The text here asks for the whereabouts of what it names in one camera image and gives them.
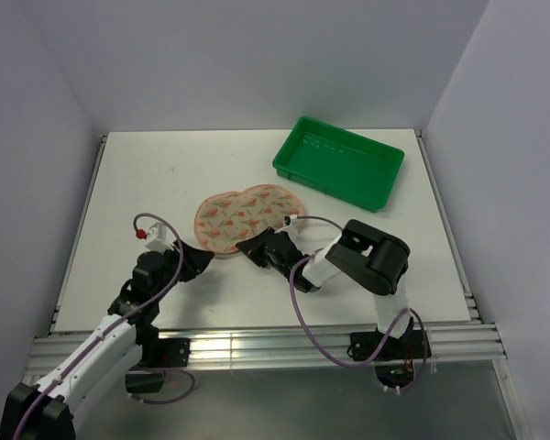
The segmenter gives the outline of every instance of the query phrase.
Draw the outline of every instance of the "patterned fabric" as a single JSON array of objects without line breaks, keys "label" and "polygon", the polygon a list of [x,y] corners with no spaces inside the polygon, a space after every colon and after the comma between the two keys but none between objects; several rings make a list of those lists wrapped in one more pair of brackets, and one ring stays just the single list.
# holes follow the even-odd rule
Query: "patterned fabric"
[{"label": "patterned fabric", "polygon": [[285,215],[304,215],[300,200],[277,185],[243,192],[224,192],[203,201],[195,214],[195,236],[216,254],[238,252],[235,244],[257,236],[268,226],[283,227]]}]

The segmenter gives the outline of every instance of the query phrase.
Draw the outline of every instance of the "white wall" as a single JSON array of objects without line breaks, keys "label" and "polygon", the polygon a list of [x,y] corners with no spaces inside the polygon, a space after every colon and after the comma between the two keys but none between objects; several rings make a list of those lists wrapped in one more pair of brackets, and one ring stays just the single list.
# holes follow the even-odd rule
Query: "white wall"
[{"label": "white wall", "polygon": [[550,439],[550,0],[491,0],[424,132],[484,314]]},{"label": "white wall", "polygon": [[488,0],[20,0],[102,130],[425,127]]},{"label": "white wall", "polygon": [[50,320],[95,146],[22,8],[0,0],[0,417]]}]

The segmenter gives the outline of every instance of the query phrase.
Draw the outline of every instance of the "green plastic tray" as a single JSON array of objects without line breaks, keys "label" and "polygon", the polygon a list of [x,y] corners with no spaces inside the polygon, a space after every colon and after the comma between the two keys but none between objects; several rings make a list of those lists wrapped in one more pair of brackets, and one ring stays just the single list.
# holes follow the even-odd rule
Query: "green plastic tray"
[{"label": "green plastic tray", "polygon": [[273,160],[277,174],[368,211],[387,203],[405,153],[302,117]]}]

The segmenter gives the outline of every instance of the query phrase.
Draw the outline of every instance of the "white table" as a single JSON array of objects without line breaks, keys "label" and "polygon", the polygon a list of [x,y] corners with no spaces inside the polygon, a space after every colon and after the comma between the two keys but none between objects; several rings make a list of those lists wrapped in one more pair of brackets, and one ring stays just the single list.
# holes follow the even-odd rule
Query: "white table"
[{"label": "white table", "polygon": [[[275,183],[304,203],[307,214],[344,224],[356,218],[403,239],[411,248],[406,288],[410,306],[429,323],[469,320],[468,308],[446,232],[415,134],[410,129],[354,130],[405,151],[385,209],[369,213],[276,175],[271,161],[289,130],[111,133],[83,222],[71,269],[62,289],[59,332],[95,329],[145,251],[132,218],[151,212],[199,246],[193,216],[208,196]],[[151,225],[143,220],[143,227]],[[310,222],[297,244],[304,252],[336,235]],[[300,295],[312,325],[374,323],[371,294],[346,276],[319,292]],[[178,284],[160,304],[161,329],[296,326],[286,280],[247,258],[215,259],[198,279]]]}]

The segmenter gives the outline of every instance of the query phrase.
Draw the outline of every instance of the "metal frame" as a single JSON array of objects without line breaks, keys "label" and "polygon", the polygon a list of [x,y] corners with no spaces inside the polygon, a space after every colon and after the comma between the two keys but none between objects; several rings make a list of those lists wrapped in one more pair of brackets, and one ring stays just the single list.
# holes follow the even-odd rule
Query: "metal frame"
[{"label": "metal frame", "polygon": [[[492,360],[516,437],[531,440],[534,437],[523,412],[519,395],[509,374],[507,356],[499,332],[497,331],[497,326],[495,324],[482,323],[479,310],[468,284],[467,275],[462,266],[452,229],[448,223],[442,198],[436,185],[435,176],[425,150],[422,133],[416,131],[416,137],[471,316],[471,321],[467,323],[430,323],[427,326],[434,353],[432,361],[439,363]],[[82,232],[83,221],[92,196],[97,172],[104,155],[106,141],[107,136],[103,136],[88,195],[83,207],[80,225],[61,286],[51,331],[57,321],[73,257]],[[313,332],[334,355],[340,358],[348,358],[346,355],[346,349],[349,344],[348,335],[351,332],[372,329],[370,325],[335,325],[315,327]],[[55,369],[87,336],[88,334],[85,332],[68,334],[51,333],[46,338],[35,339],[30,351],[23,381],[28,384],[34,383],[41,376]],[[160,337],[189,337],[192,340],[190,363],[188,365],[188,369],[191,370],[281,369],[333,365],[312,346],[301,328],[224,329],[221,331],[176,330],[162,331]]]}]

